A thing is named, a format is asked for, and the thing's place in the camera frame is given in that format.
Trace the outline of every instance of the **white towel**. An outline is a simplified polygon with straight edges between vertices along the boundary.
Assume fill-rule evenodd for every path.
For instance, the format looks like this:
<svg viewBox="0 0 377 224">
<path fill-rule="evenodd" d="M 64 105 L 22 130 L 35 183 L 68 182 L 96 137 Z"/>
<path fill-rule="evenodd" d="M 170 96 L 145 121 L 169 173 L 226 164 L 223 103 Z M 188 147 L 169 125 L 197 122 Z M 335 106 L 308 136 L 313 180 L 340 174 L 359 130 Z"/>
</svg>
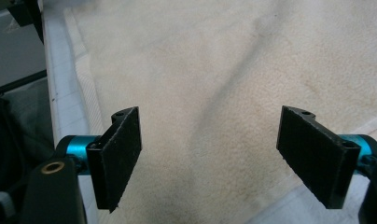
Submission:
<svg viewBox="0 0 377 224">
<path fill-rule="evenodd" d="M 300 184 L 275 148 L 282 105 L 377 139 L 377 0 L 103 0 L 65 18 L 91 131 L 140 108 L 143 151 L 103 222 L 247 221 Z"/>
</svg>

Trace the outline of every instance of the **blue metal joint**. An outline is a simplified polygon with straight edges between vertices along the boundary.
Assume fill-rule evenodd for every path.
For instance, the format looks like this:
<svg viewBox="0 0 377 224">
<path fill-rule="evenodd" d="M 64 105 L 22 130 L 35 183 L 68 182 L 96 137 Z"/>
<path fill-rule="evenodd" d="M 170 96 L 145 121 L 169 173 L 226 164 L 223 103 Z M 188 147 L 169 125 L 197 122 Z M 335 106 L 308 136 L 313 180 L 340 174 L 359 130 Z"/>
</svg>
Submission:
<svg viewBox="0 0 377 224">
<path fill-rule="evenodd" d="M 369 165 L 369 158 L 372 155 L 371 147 L 369 143 L 358 134 L 339 134 L 339 137 L 343 140 L 354 142 L 358 144 L 361 149 L 357 158 L 356 174 L 358 173 L 358 167 L 364 167 Z"/>
<path fill-rule="evenodd" d="M 96 135 L 78 135 L 72 138 L 66 150 L 66 157 L 70 157 L 79 166 L 79 175 L 90 175 L 86 147 L 94 142 Z"/>
</svg>

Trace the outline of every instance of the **gray surface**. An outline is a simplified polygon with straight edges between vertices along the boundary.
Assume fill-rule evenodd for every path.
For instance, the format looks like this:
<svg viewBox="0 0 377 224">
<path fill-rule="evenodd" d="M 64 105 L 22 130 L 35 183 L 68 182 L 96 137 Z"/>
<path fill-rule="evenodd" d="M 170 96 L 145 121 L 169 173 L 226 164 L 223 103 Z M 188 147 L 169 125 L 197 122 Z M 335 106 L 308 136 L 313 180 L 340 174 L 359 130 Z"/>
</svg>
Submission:
<svg viewBox="0 0 377 224">
<path fill-rule="evenodd" d="M 0 12 L 0 86 L 46 69 L 44 47 L 33 25 L 8 30 L 13 17 Z"/>
<path fill-rule="evenodd" d="M 48 160 L 54 153 L 49 88 L 46 78 L 5 93 L 9 112 L 19 124 L 25 155 L 31 161 Z"/>
</svg>

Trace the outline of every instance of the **screw hole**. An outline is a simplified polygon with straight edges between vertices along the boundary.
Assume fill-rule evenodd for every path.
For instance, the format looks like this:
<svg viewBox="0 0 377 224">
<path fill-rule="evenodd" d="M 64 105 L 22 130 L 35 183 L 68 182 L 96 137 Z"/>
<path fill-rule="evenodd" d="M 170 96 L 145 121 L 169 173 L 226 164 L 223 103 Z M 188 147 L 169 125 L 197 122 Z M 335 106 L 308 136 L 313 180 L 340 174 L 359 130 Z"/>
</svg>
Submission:
<svg viewBox="0 0 377 224">
<path fill-rule="evenodd" d="M 355 143 L 353 142 L 342 142 L 344 147 L 356 147 Z"/>
<path fill-rule="evenodd" d="M 62 170 L 63 167 L 64 167 L 63 162 L 55 161 L 55 162 L 52 162 L 52 163 L 49 163 L 49 164 L 43 166 L 43 168 L 41 168 L 41 173 L 43 173 L 44 175 L 51 175 L 51 174 L 57 173 L 58 171 Z"/>
</svg>

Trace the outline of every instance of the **white cloth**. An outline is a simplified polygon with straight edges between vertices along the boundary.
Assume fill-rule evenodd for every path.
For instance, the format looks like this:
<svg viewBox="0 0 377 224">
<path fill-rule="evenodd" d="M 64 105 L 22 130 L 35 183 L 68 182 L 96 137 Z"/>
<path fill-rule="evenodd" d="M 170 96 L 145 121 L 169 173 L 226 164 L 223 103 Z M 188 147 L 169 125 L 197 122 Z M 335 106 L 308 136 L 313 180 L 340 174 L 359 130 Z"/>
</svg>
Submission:
<svg viewBox="0 0 377 224">
<path fill-rule="evenodd" d="M 103 0 L 65 19 L 91 131 L 140 108 L 103 222 L 247 221 L 300 184 L 275 148 L 282 105 L 377 139 L 377 0 Z"/>
</svg>

